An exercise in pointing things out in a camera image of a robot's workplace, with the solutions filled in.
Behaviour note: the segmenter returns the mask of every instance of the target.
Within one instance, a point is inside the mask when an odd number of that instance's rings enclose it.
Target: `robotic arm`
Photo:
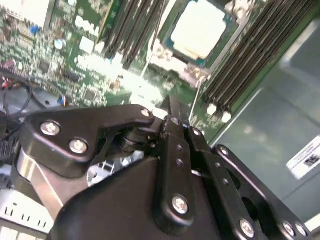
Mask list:
[[[312,238],[227,147],[207,145],[179,102],[161,108],[163,121],[139,105],[26,118],[12,168],[55,220],[48,240]],[[88,186],[91,165],[136,150],[145,158]]]

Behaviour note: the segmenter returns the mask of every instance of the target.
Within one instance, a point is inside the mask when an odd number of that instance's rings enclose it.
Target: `black bracket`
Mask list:
[[[195,219],[195,196],[189,144],[185,142],[179,102],[171,98],[161,130],[160,157],[153,216],[160,228],[178,235]]]
[[[108,149],[122,130],[149,127],[155,118],[140,105],[101,108],[71,108],[35,113],[24,122],[20,144],[24,152],[40,164],[66,178],[79,178],[87,173],[97,154],[98,142],[106,139]],[[59,131],[48,135],[42,124],[53,123]],[[83,153],[71,151],[72,140],[86,144]]]
[[[237,188],[221,157],[213,155],[204,136],[189,127],[186,135],[192,147],[192,168],[199,169],[209,195],[211,207],[219,219],[220,232],[225,239],[260,239]]]

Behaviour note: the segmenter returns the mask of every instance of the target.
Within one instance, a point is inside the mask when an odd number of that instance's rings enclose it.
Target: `ram slot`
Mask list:
[[[250,47],[250,38],[255,35],[259,29],[261,30],[263,25],[267,23],[268,19],[273,17],[273,14],[281,5],[280,1],[272,2],[268,4],[262,11],[258,19],[255,21],[253,26],[249,29],[248,33],[244,36],[243,40],[240,42],[239,46],[236,48],[234,53],[226,61],[223,68],[214,78],[212,84],[208,87],[205,92],[205,97],[212,99],[216,96],[216,92],[220,89],[221,85],[224,84],[226,79],[222,79],[223,75],[228,75],[233,70],[233,64],[235,64],[240,58],[240,56]]]
[[[122,60],[123,68],[128,69],[139,53],[143,42],[146,40],[148,33],[151,34],[152,29],[156,25],[157,17],[160,16],[161,0],[151,0],[148,8],[144,8],[142,14],[139,16],[139,24],[137,28],[132,31],[131,39],[128,40],[124,47],[124,57]]]
[[[246,76],[244,76],[245,79],[248,79],[247,81],[243,82],[235,92],[233,92],[232,95],[229,95],[228,98],[224,99],[224,105],[233,106],[236,101],[239,99],[239,97],[245,92],[247,87],[253,82],[253,80],[257,77],[259,72],[263,69],[263,67],[268,63],[271,59],[271,57],[277,53],[279,48],[282,46],[282,44],[286,41],[287,37],[293,32],[293,30],[298,26],[300,23],[300,20],[307,15],[309,10],[314,6],[316,1],[306,1],[305,7],[296,8],[299,9],[296,12],[299,13],[298,15],[292,16],[292,20],[289,24],[287,24],[287,27],[282,29],[282,32],[273,40],[273,43],[268,47],[264,54],[267,55],[267,58],[265,56],[262,56],[260,60],[256,61],[254,66],[252,67],[251,71],[248,71],[246,73]]]
[[[115,26],[113,26],[111,34],[109,39],[106,40],[106,48],[105,48],[105,52],[106,52],[106,57],[108,58],[109,55],[112,56],[113,55],[113,51],[114,51],[114,45],[117,42],[119,35],[125,25],[125,22],[129,16],[129,12],[132,9],[133,6],[133,2],[132,0],[124,0],[119,13],[116,16],[116,20],[115,20]]]
[[[221,98],[226,96],[227,92],[232,94],[230,92],[232,91],[232,86],[239,85],[237,80],[239,79],[238,76],[242,73],[243,68],[245,68],[250,61],[256,61],[257,57],[259,57],[261,54],[261,49],[263,50],[263,48],[268,46],[270,37],[273,36],[271,33],[277,30],[279,24],[283,24],[283,20],[286,18],[283,18],[283,16],[288,13],[288,7],[293,5],[293,0],[289,1],[291,2],[288,4],[282,4],[280,8],[277,8],[277,11],[274,12],[272,17],[265,22],[265,25],[263,25],[260,31],[251,36],[251,41],[249,41],[247,44],[243,54],[239,56],[238,61],[234,62],[234,65],[232,65],[233,67],[230,69],[230,71],[225,73],[224,76],[221,76],[224,84],[221,84],[220,88],[215,90],[215,100],[217,102],[220,102]]]
[[[125,23],[125,27],[119,36],[119,40],[114,46],[115,52],[123,54],[122,50],[124,45],[126,44],[128,38],[132,34],[132,29],[137,24],[141,11],[145,5],[147,0],[135,0],[133,10],[130,12],[130,16],[127,18],[127,22]]]

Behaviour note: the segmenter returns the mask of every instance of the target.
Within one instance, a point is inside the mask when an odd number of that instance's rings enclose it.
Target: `metal shaft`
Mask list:
[[[193,104],[192,104],[192,108],[191,108],[191,111],[190,111],[189,122],[191,121],[192,115],[194,114],[194,110],[195,110],[195,106],[196,106],[196,103],[197,103],[197,100],[198,100],[198,96],[199,96],[200,88],[201,88],[201,85],[202,85],[202,81],[203,81],[203,79],[200,78],[198,80],[198,82],[196,83],[196,86],[195,86],[197,88],[197,91],[196,91],[195,98],[194,98],[194,101],[193,101]]]

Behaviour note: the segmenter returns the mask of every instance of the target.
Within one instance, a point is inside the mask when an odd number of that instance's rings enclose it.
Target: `silver screw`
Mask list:
[[[145,117],[150,117],[150,112],[147,110],[147,109],[142,109],[141,110],[141,113],[143,116]]]
[[[175,125],[179,125],[179,120],[176,119],[175,117],[171,118],[171,121],[172,121]]]
[[[242,231],[244,232],[245,235],[247,235],[249,238],[253,238],[255,236],[255,231],[253,229],[253,227],[251,226],[251,224],[245,220],[245,219],[241,219],[240,220],[240,227],[242,229]]]
[[[79,139],[72,140],[69,144],[70,150],[76,154],[83,154],[87,151],[87,144]]]
[[[60,127],[53,122],[45,122],[41,124],[40,128],[45,135],[55,136],[60,133]]]
[[[197,129],[194,128],[193,132],[194,132],[195,135],[200,136],[200,132]]]
[[[130,163],[130,162],[128,161],[128,159],[125,158],[125,159],[122,160],[121,165],[122,165],[123,167],[127,167],[127,166],[129,165],[129,163]]]
[[[305,237],[308,236],[306,230],[304,229],[303,226],[301,226],[300,223],[296,223],[295,226],[296,226],[296,229],[299,231],[299,233],[301,233]]]
[[[172,198],[172,205],[179,214],[186,214],[188,212],[187,201],[182,196],[174,196]]]
[[[291,237],[294,237],[294,236],[296,235],[294,229],[292,228],[292,226],[291,226],[289,223],[284,222],[282,225],[283,225],[284,229],[286,230],[286,232],[287,232]]]
[[[221,147],[221,152],[224,154],[224,155],[228,155],[228,150],[225,148],[225,147]]]

